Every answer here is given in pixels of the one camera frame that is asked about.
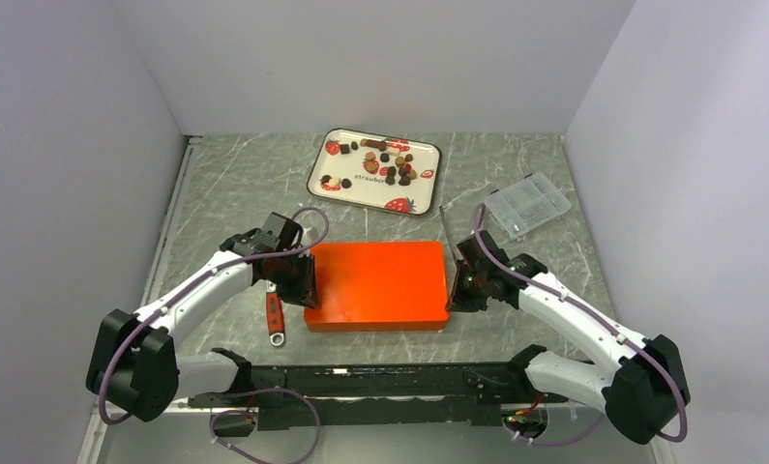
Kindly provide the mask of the black slotted spatula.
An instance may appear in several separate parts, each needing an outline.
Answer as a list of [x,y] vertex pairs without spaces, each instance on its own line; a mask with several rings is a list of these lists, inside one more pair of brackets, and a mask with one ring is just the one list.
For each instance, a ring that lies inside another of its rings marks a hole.
[[442,232],[446,240],[448,250],[450,252],[450,255],[453,261],[456,262],[458,260],[458,252],[455,245],[454,237],[450,230],[449,221],[447,220],[445,209],[443,206],[439,206],[438,211],[439,211],[439,219],[441,222]]

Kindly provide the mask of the orange box lid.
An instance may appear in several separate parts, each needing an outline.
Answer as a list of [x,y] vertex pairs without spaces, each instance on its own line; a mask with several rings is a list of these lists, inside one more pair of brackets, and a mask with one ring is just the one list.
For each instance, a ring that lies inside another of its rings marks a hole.
[[322,243],[315,258],[319,305],[304,310],[313,333],[439,331],[450,313],[438,241]]

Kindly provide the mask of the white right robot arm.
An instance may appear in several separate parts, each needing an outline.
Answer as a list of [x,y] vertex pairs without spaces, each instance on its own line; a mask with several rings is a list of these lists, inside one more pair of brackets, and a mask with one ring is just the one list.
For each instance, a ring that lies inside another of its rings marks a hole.
[[450,310],[478,312],[497,300],[548,324],[589,359],[578,362],[530,345],[508,363],[512,397],[529,401],[553,393],[576,401],[599,411],[636,444],[687,438],[691,398],[670,338],[648,338],[605,316],[531,255],[509,257],[486,231],[473,233],[457,249]]

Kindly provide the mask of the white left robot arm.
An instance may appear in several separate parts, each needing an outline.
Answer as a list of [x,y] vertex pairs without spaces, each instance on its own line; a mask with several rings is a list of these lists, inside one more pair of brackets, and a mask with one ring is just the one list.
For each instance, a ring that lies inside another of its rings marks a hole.
[[273,284],[290,305],[319,303],[311,249],[328,235],[298,218],[271,213],[260,227],[225,239],[212,257],[165,295],[133,312],[114,309],[102,320],[86,376],[107,425],[151,421],[177,398],[214,393],[244,403],[254,386],[252,364],[227,349],[180,357],[176,350],[214,311],[256,283]]

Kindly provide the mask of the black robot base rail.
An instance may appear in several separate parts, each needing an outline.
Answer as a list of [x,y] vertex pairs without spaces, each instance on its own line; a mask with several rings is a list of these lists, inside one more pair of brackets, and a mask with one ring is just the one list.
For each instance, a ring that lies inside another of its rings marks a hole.
[[256,365],[233,393],[200,393],[197,409],[246,409],[259,431],[311,425],[464,423],[500,426],[519,414],[541,432],[546,407],[565,398],[539,393],[505,362]]

